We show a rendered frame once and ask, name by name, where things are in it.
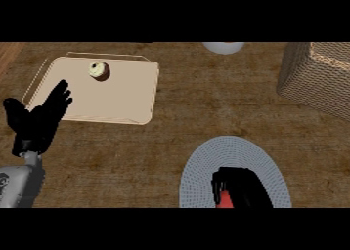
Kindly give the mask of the cream cupcake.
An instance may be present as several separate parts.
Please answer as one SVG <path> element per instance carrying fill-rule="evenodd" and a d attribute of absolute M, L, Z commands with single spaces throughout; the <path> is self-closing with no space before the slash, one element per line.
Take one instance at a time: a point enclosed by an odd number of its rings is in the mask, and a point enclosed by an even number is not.
<path fill-rule="evenodd" d="M 106 62 L 94 62 L 88 68 L 88 74 L 97 81 L 104 81 L 110 76 L 110 67 Z"/>

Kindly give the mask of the beige tray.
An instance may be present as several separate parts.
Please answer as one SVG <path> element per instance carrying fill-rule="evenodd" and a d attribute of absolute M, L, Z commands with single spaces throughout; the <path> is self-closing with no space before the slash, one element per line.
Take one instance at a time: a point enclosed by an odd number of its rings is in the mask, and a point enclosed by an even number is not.
<path fill-rule="evenodd" d="M 79 56 L 58 57 L 51 64 L 43 63 L 33 79 L 36 90 L 30 100 L 23 100 L 27 110 L 42 105 L 51 90 L 61 80 L 69 83 L 73 102 L 64 120 L 146 125 L 152 120 L 159 77 L 159 63 L 149 59 L 109 59 L 104 54 L 82 53 Z M 97 81 L 88 74 L 89 65 L 104 62 L 110 76 Z"/>

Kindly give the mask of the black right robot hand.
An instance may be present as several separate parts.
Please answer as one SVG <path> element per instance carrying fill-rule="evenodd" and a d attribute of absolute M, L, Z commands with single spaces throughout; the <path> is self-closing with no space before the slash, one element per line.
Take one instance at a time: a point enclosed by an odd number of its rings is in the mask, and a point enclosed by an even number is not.
<path fill-rule="evenodd" d="M 251 169 L 221 167 L 212 174 L 211 185 L 215 205 L 220 202 L 220 193 L 227 190 L 233 208 L 270 209 L 273 207 L 263 181 Z"/>

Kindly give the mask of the grey round placemat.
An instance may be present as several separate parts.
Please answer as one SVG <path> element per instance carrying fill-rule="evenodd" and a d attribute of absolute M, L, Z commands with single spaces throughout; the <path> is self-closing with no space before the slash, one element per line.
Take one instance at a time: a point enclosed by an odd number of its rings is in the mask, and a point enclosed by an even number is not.
<path fill-rule="evenodd" d="M 291 208 L 291 195 L 277 165 L 264 150 L 246 139 L 218 136 L 194 150 L 187 161 L 180 184 L 180 207 L 214 208 L 212 174 L 221 167 L 251 169 L 274 208 Z"/>

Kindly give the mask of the white round object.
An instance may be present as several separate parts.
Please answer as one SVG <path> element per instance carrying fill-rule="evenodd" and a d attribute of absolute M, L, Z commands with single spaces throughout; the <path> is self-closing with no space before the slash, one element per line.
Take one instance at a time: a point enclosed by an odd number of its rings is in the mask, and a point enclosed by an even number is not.
<path fill-rule="evenodd" d="M 237 53 L 243 46 L 243 42 L 203 42 L 205 47 L 218 55 L 231 55 Z"/>

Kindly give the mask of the red bell pepper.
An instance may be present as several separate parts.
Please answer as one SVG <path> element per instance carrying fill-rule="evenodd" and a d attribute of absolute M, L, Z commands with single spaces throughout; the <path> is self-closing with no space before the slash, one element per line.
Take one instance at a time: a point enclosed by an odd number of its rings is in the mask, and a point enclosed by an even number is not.
<path fill-rule="evenodd" d="M 220 193 L 220 202 L 215 205 L 217 208 L 233 208 L 233 201 L 231 201 L 231 197 L 229 194 L 229 191 L 223 191 Z"/>

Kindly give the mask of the wicker basket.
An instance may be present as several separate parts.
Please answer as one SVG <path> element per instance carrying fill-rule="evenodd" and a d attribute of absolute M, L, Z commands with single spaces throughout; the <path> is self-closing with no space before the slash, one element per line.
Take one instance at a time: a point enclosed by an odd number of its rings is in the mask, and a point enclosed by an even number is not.
<path fill-rule="evenodd" d="M 289 42 L 276 92 L 350 121 L 350 42 Z"/>

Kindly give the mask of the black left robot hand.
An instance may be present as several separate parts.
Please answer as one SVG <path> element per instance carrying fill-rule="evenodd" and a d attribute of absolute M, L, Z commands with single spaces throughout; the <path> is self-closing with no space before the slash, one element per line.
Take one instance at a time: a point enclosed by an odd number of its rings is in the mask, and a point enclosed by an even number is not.
<path fill-rule="evenodd" d="M 15 132 L 12 154 L 18 157 L 29 151 L 43 154 L 51 146 L 58 123 L 73 102 L 69 83 L 61 80 L 42 105 L 27 110 L 14 98 L 4 100 L 6 122 Z"/>

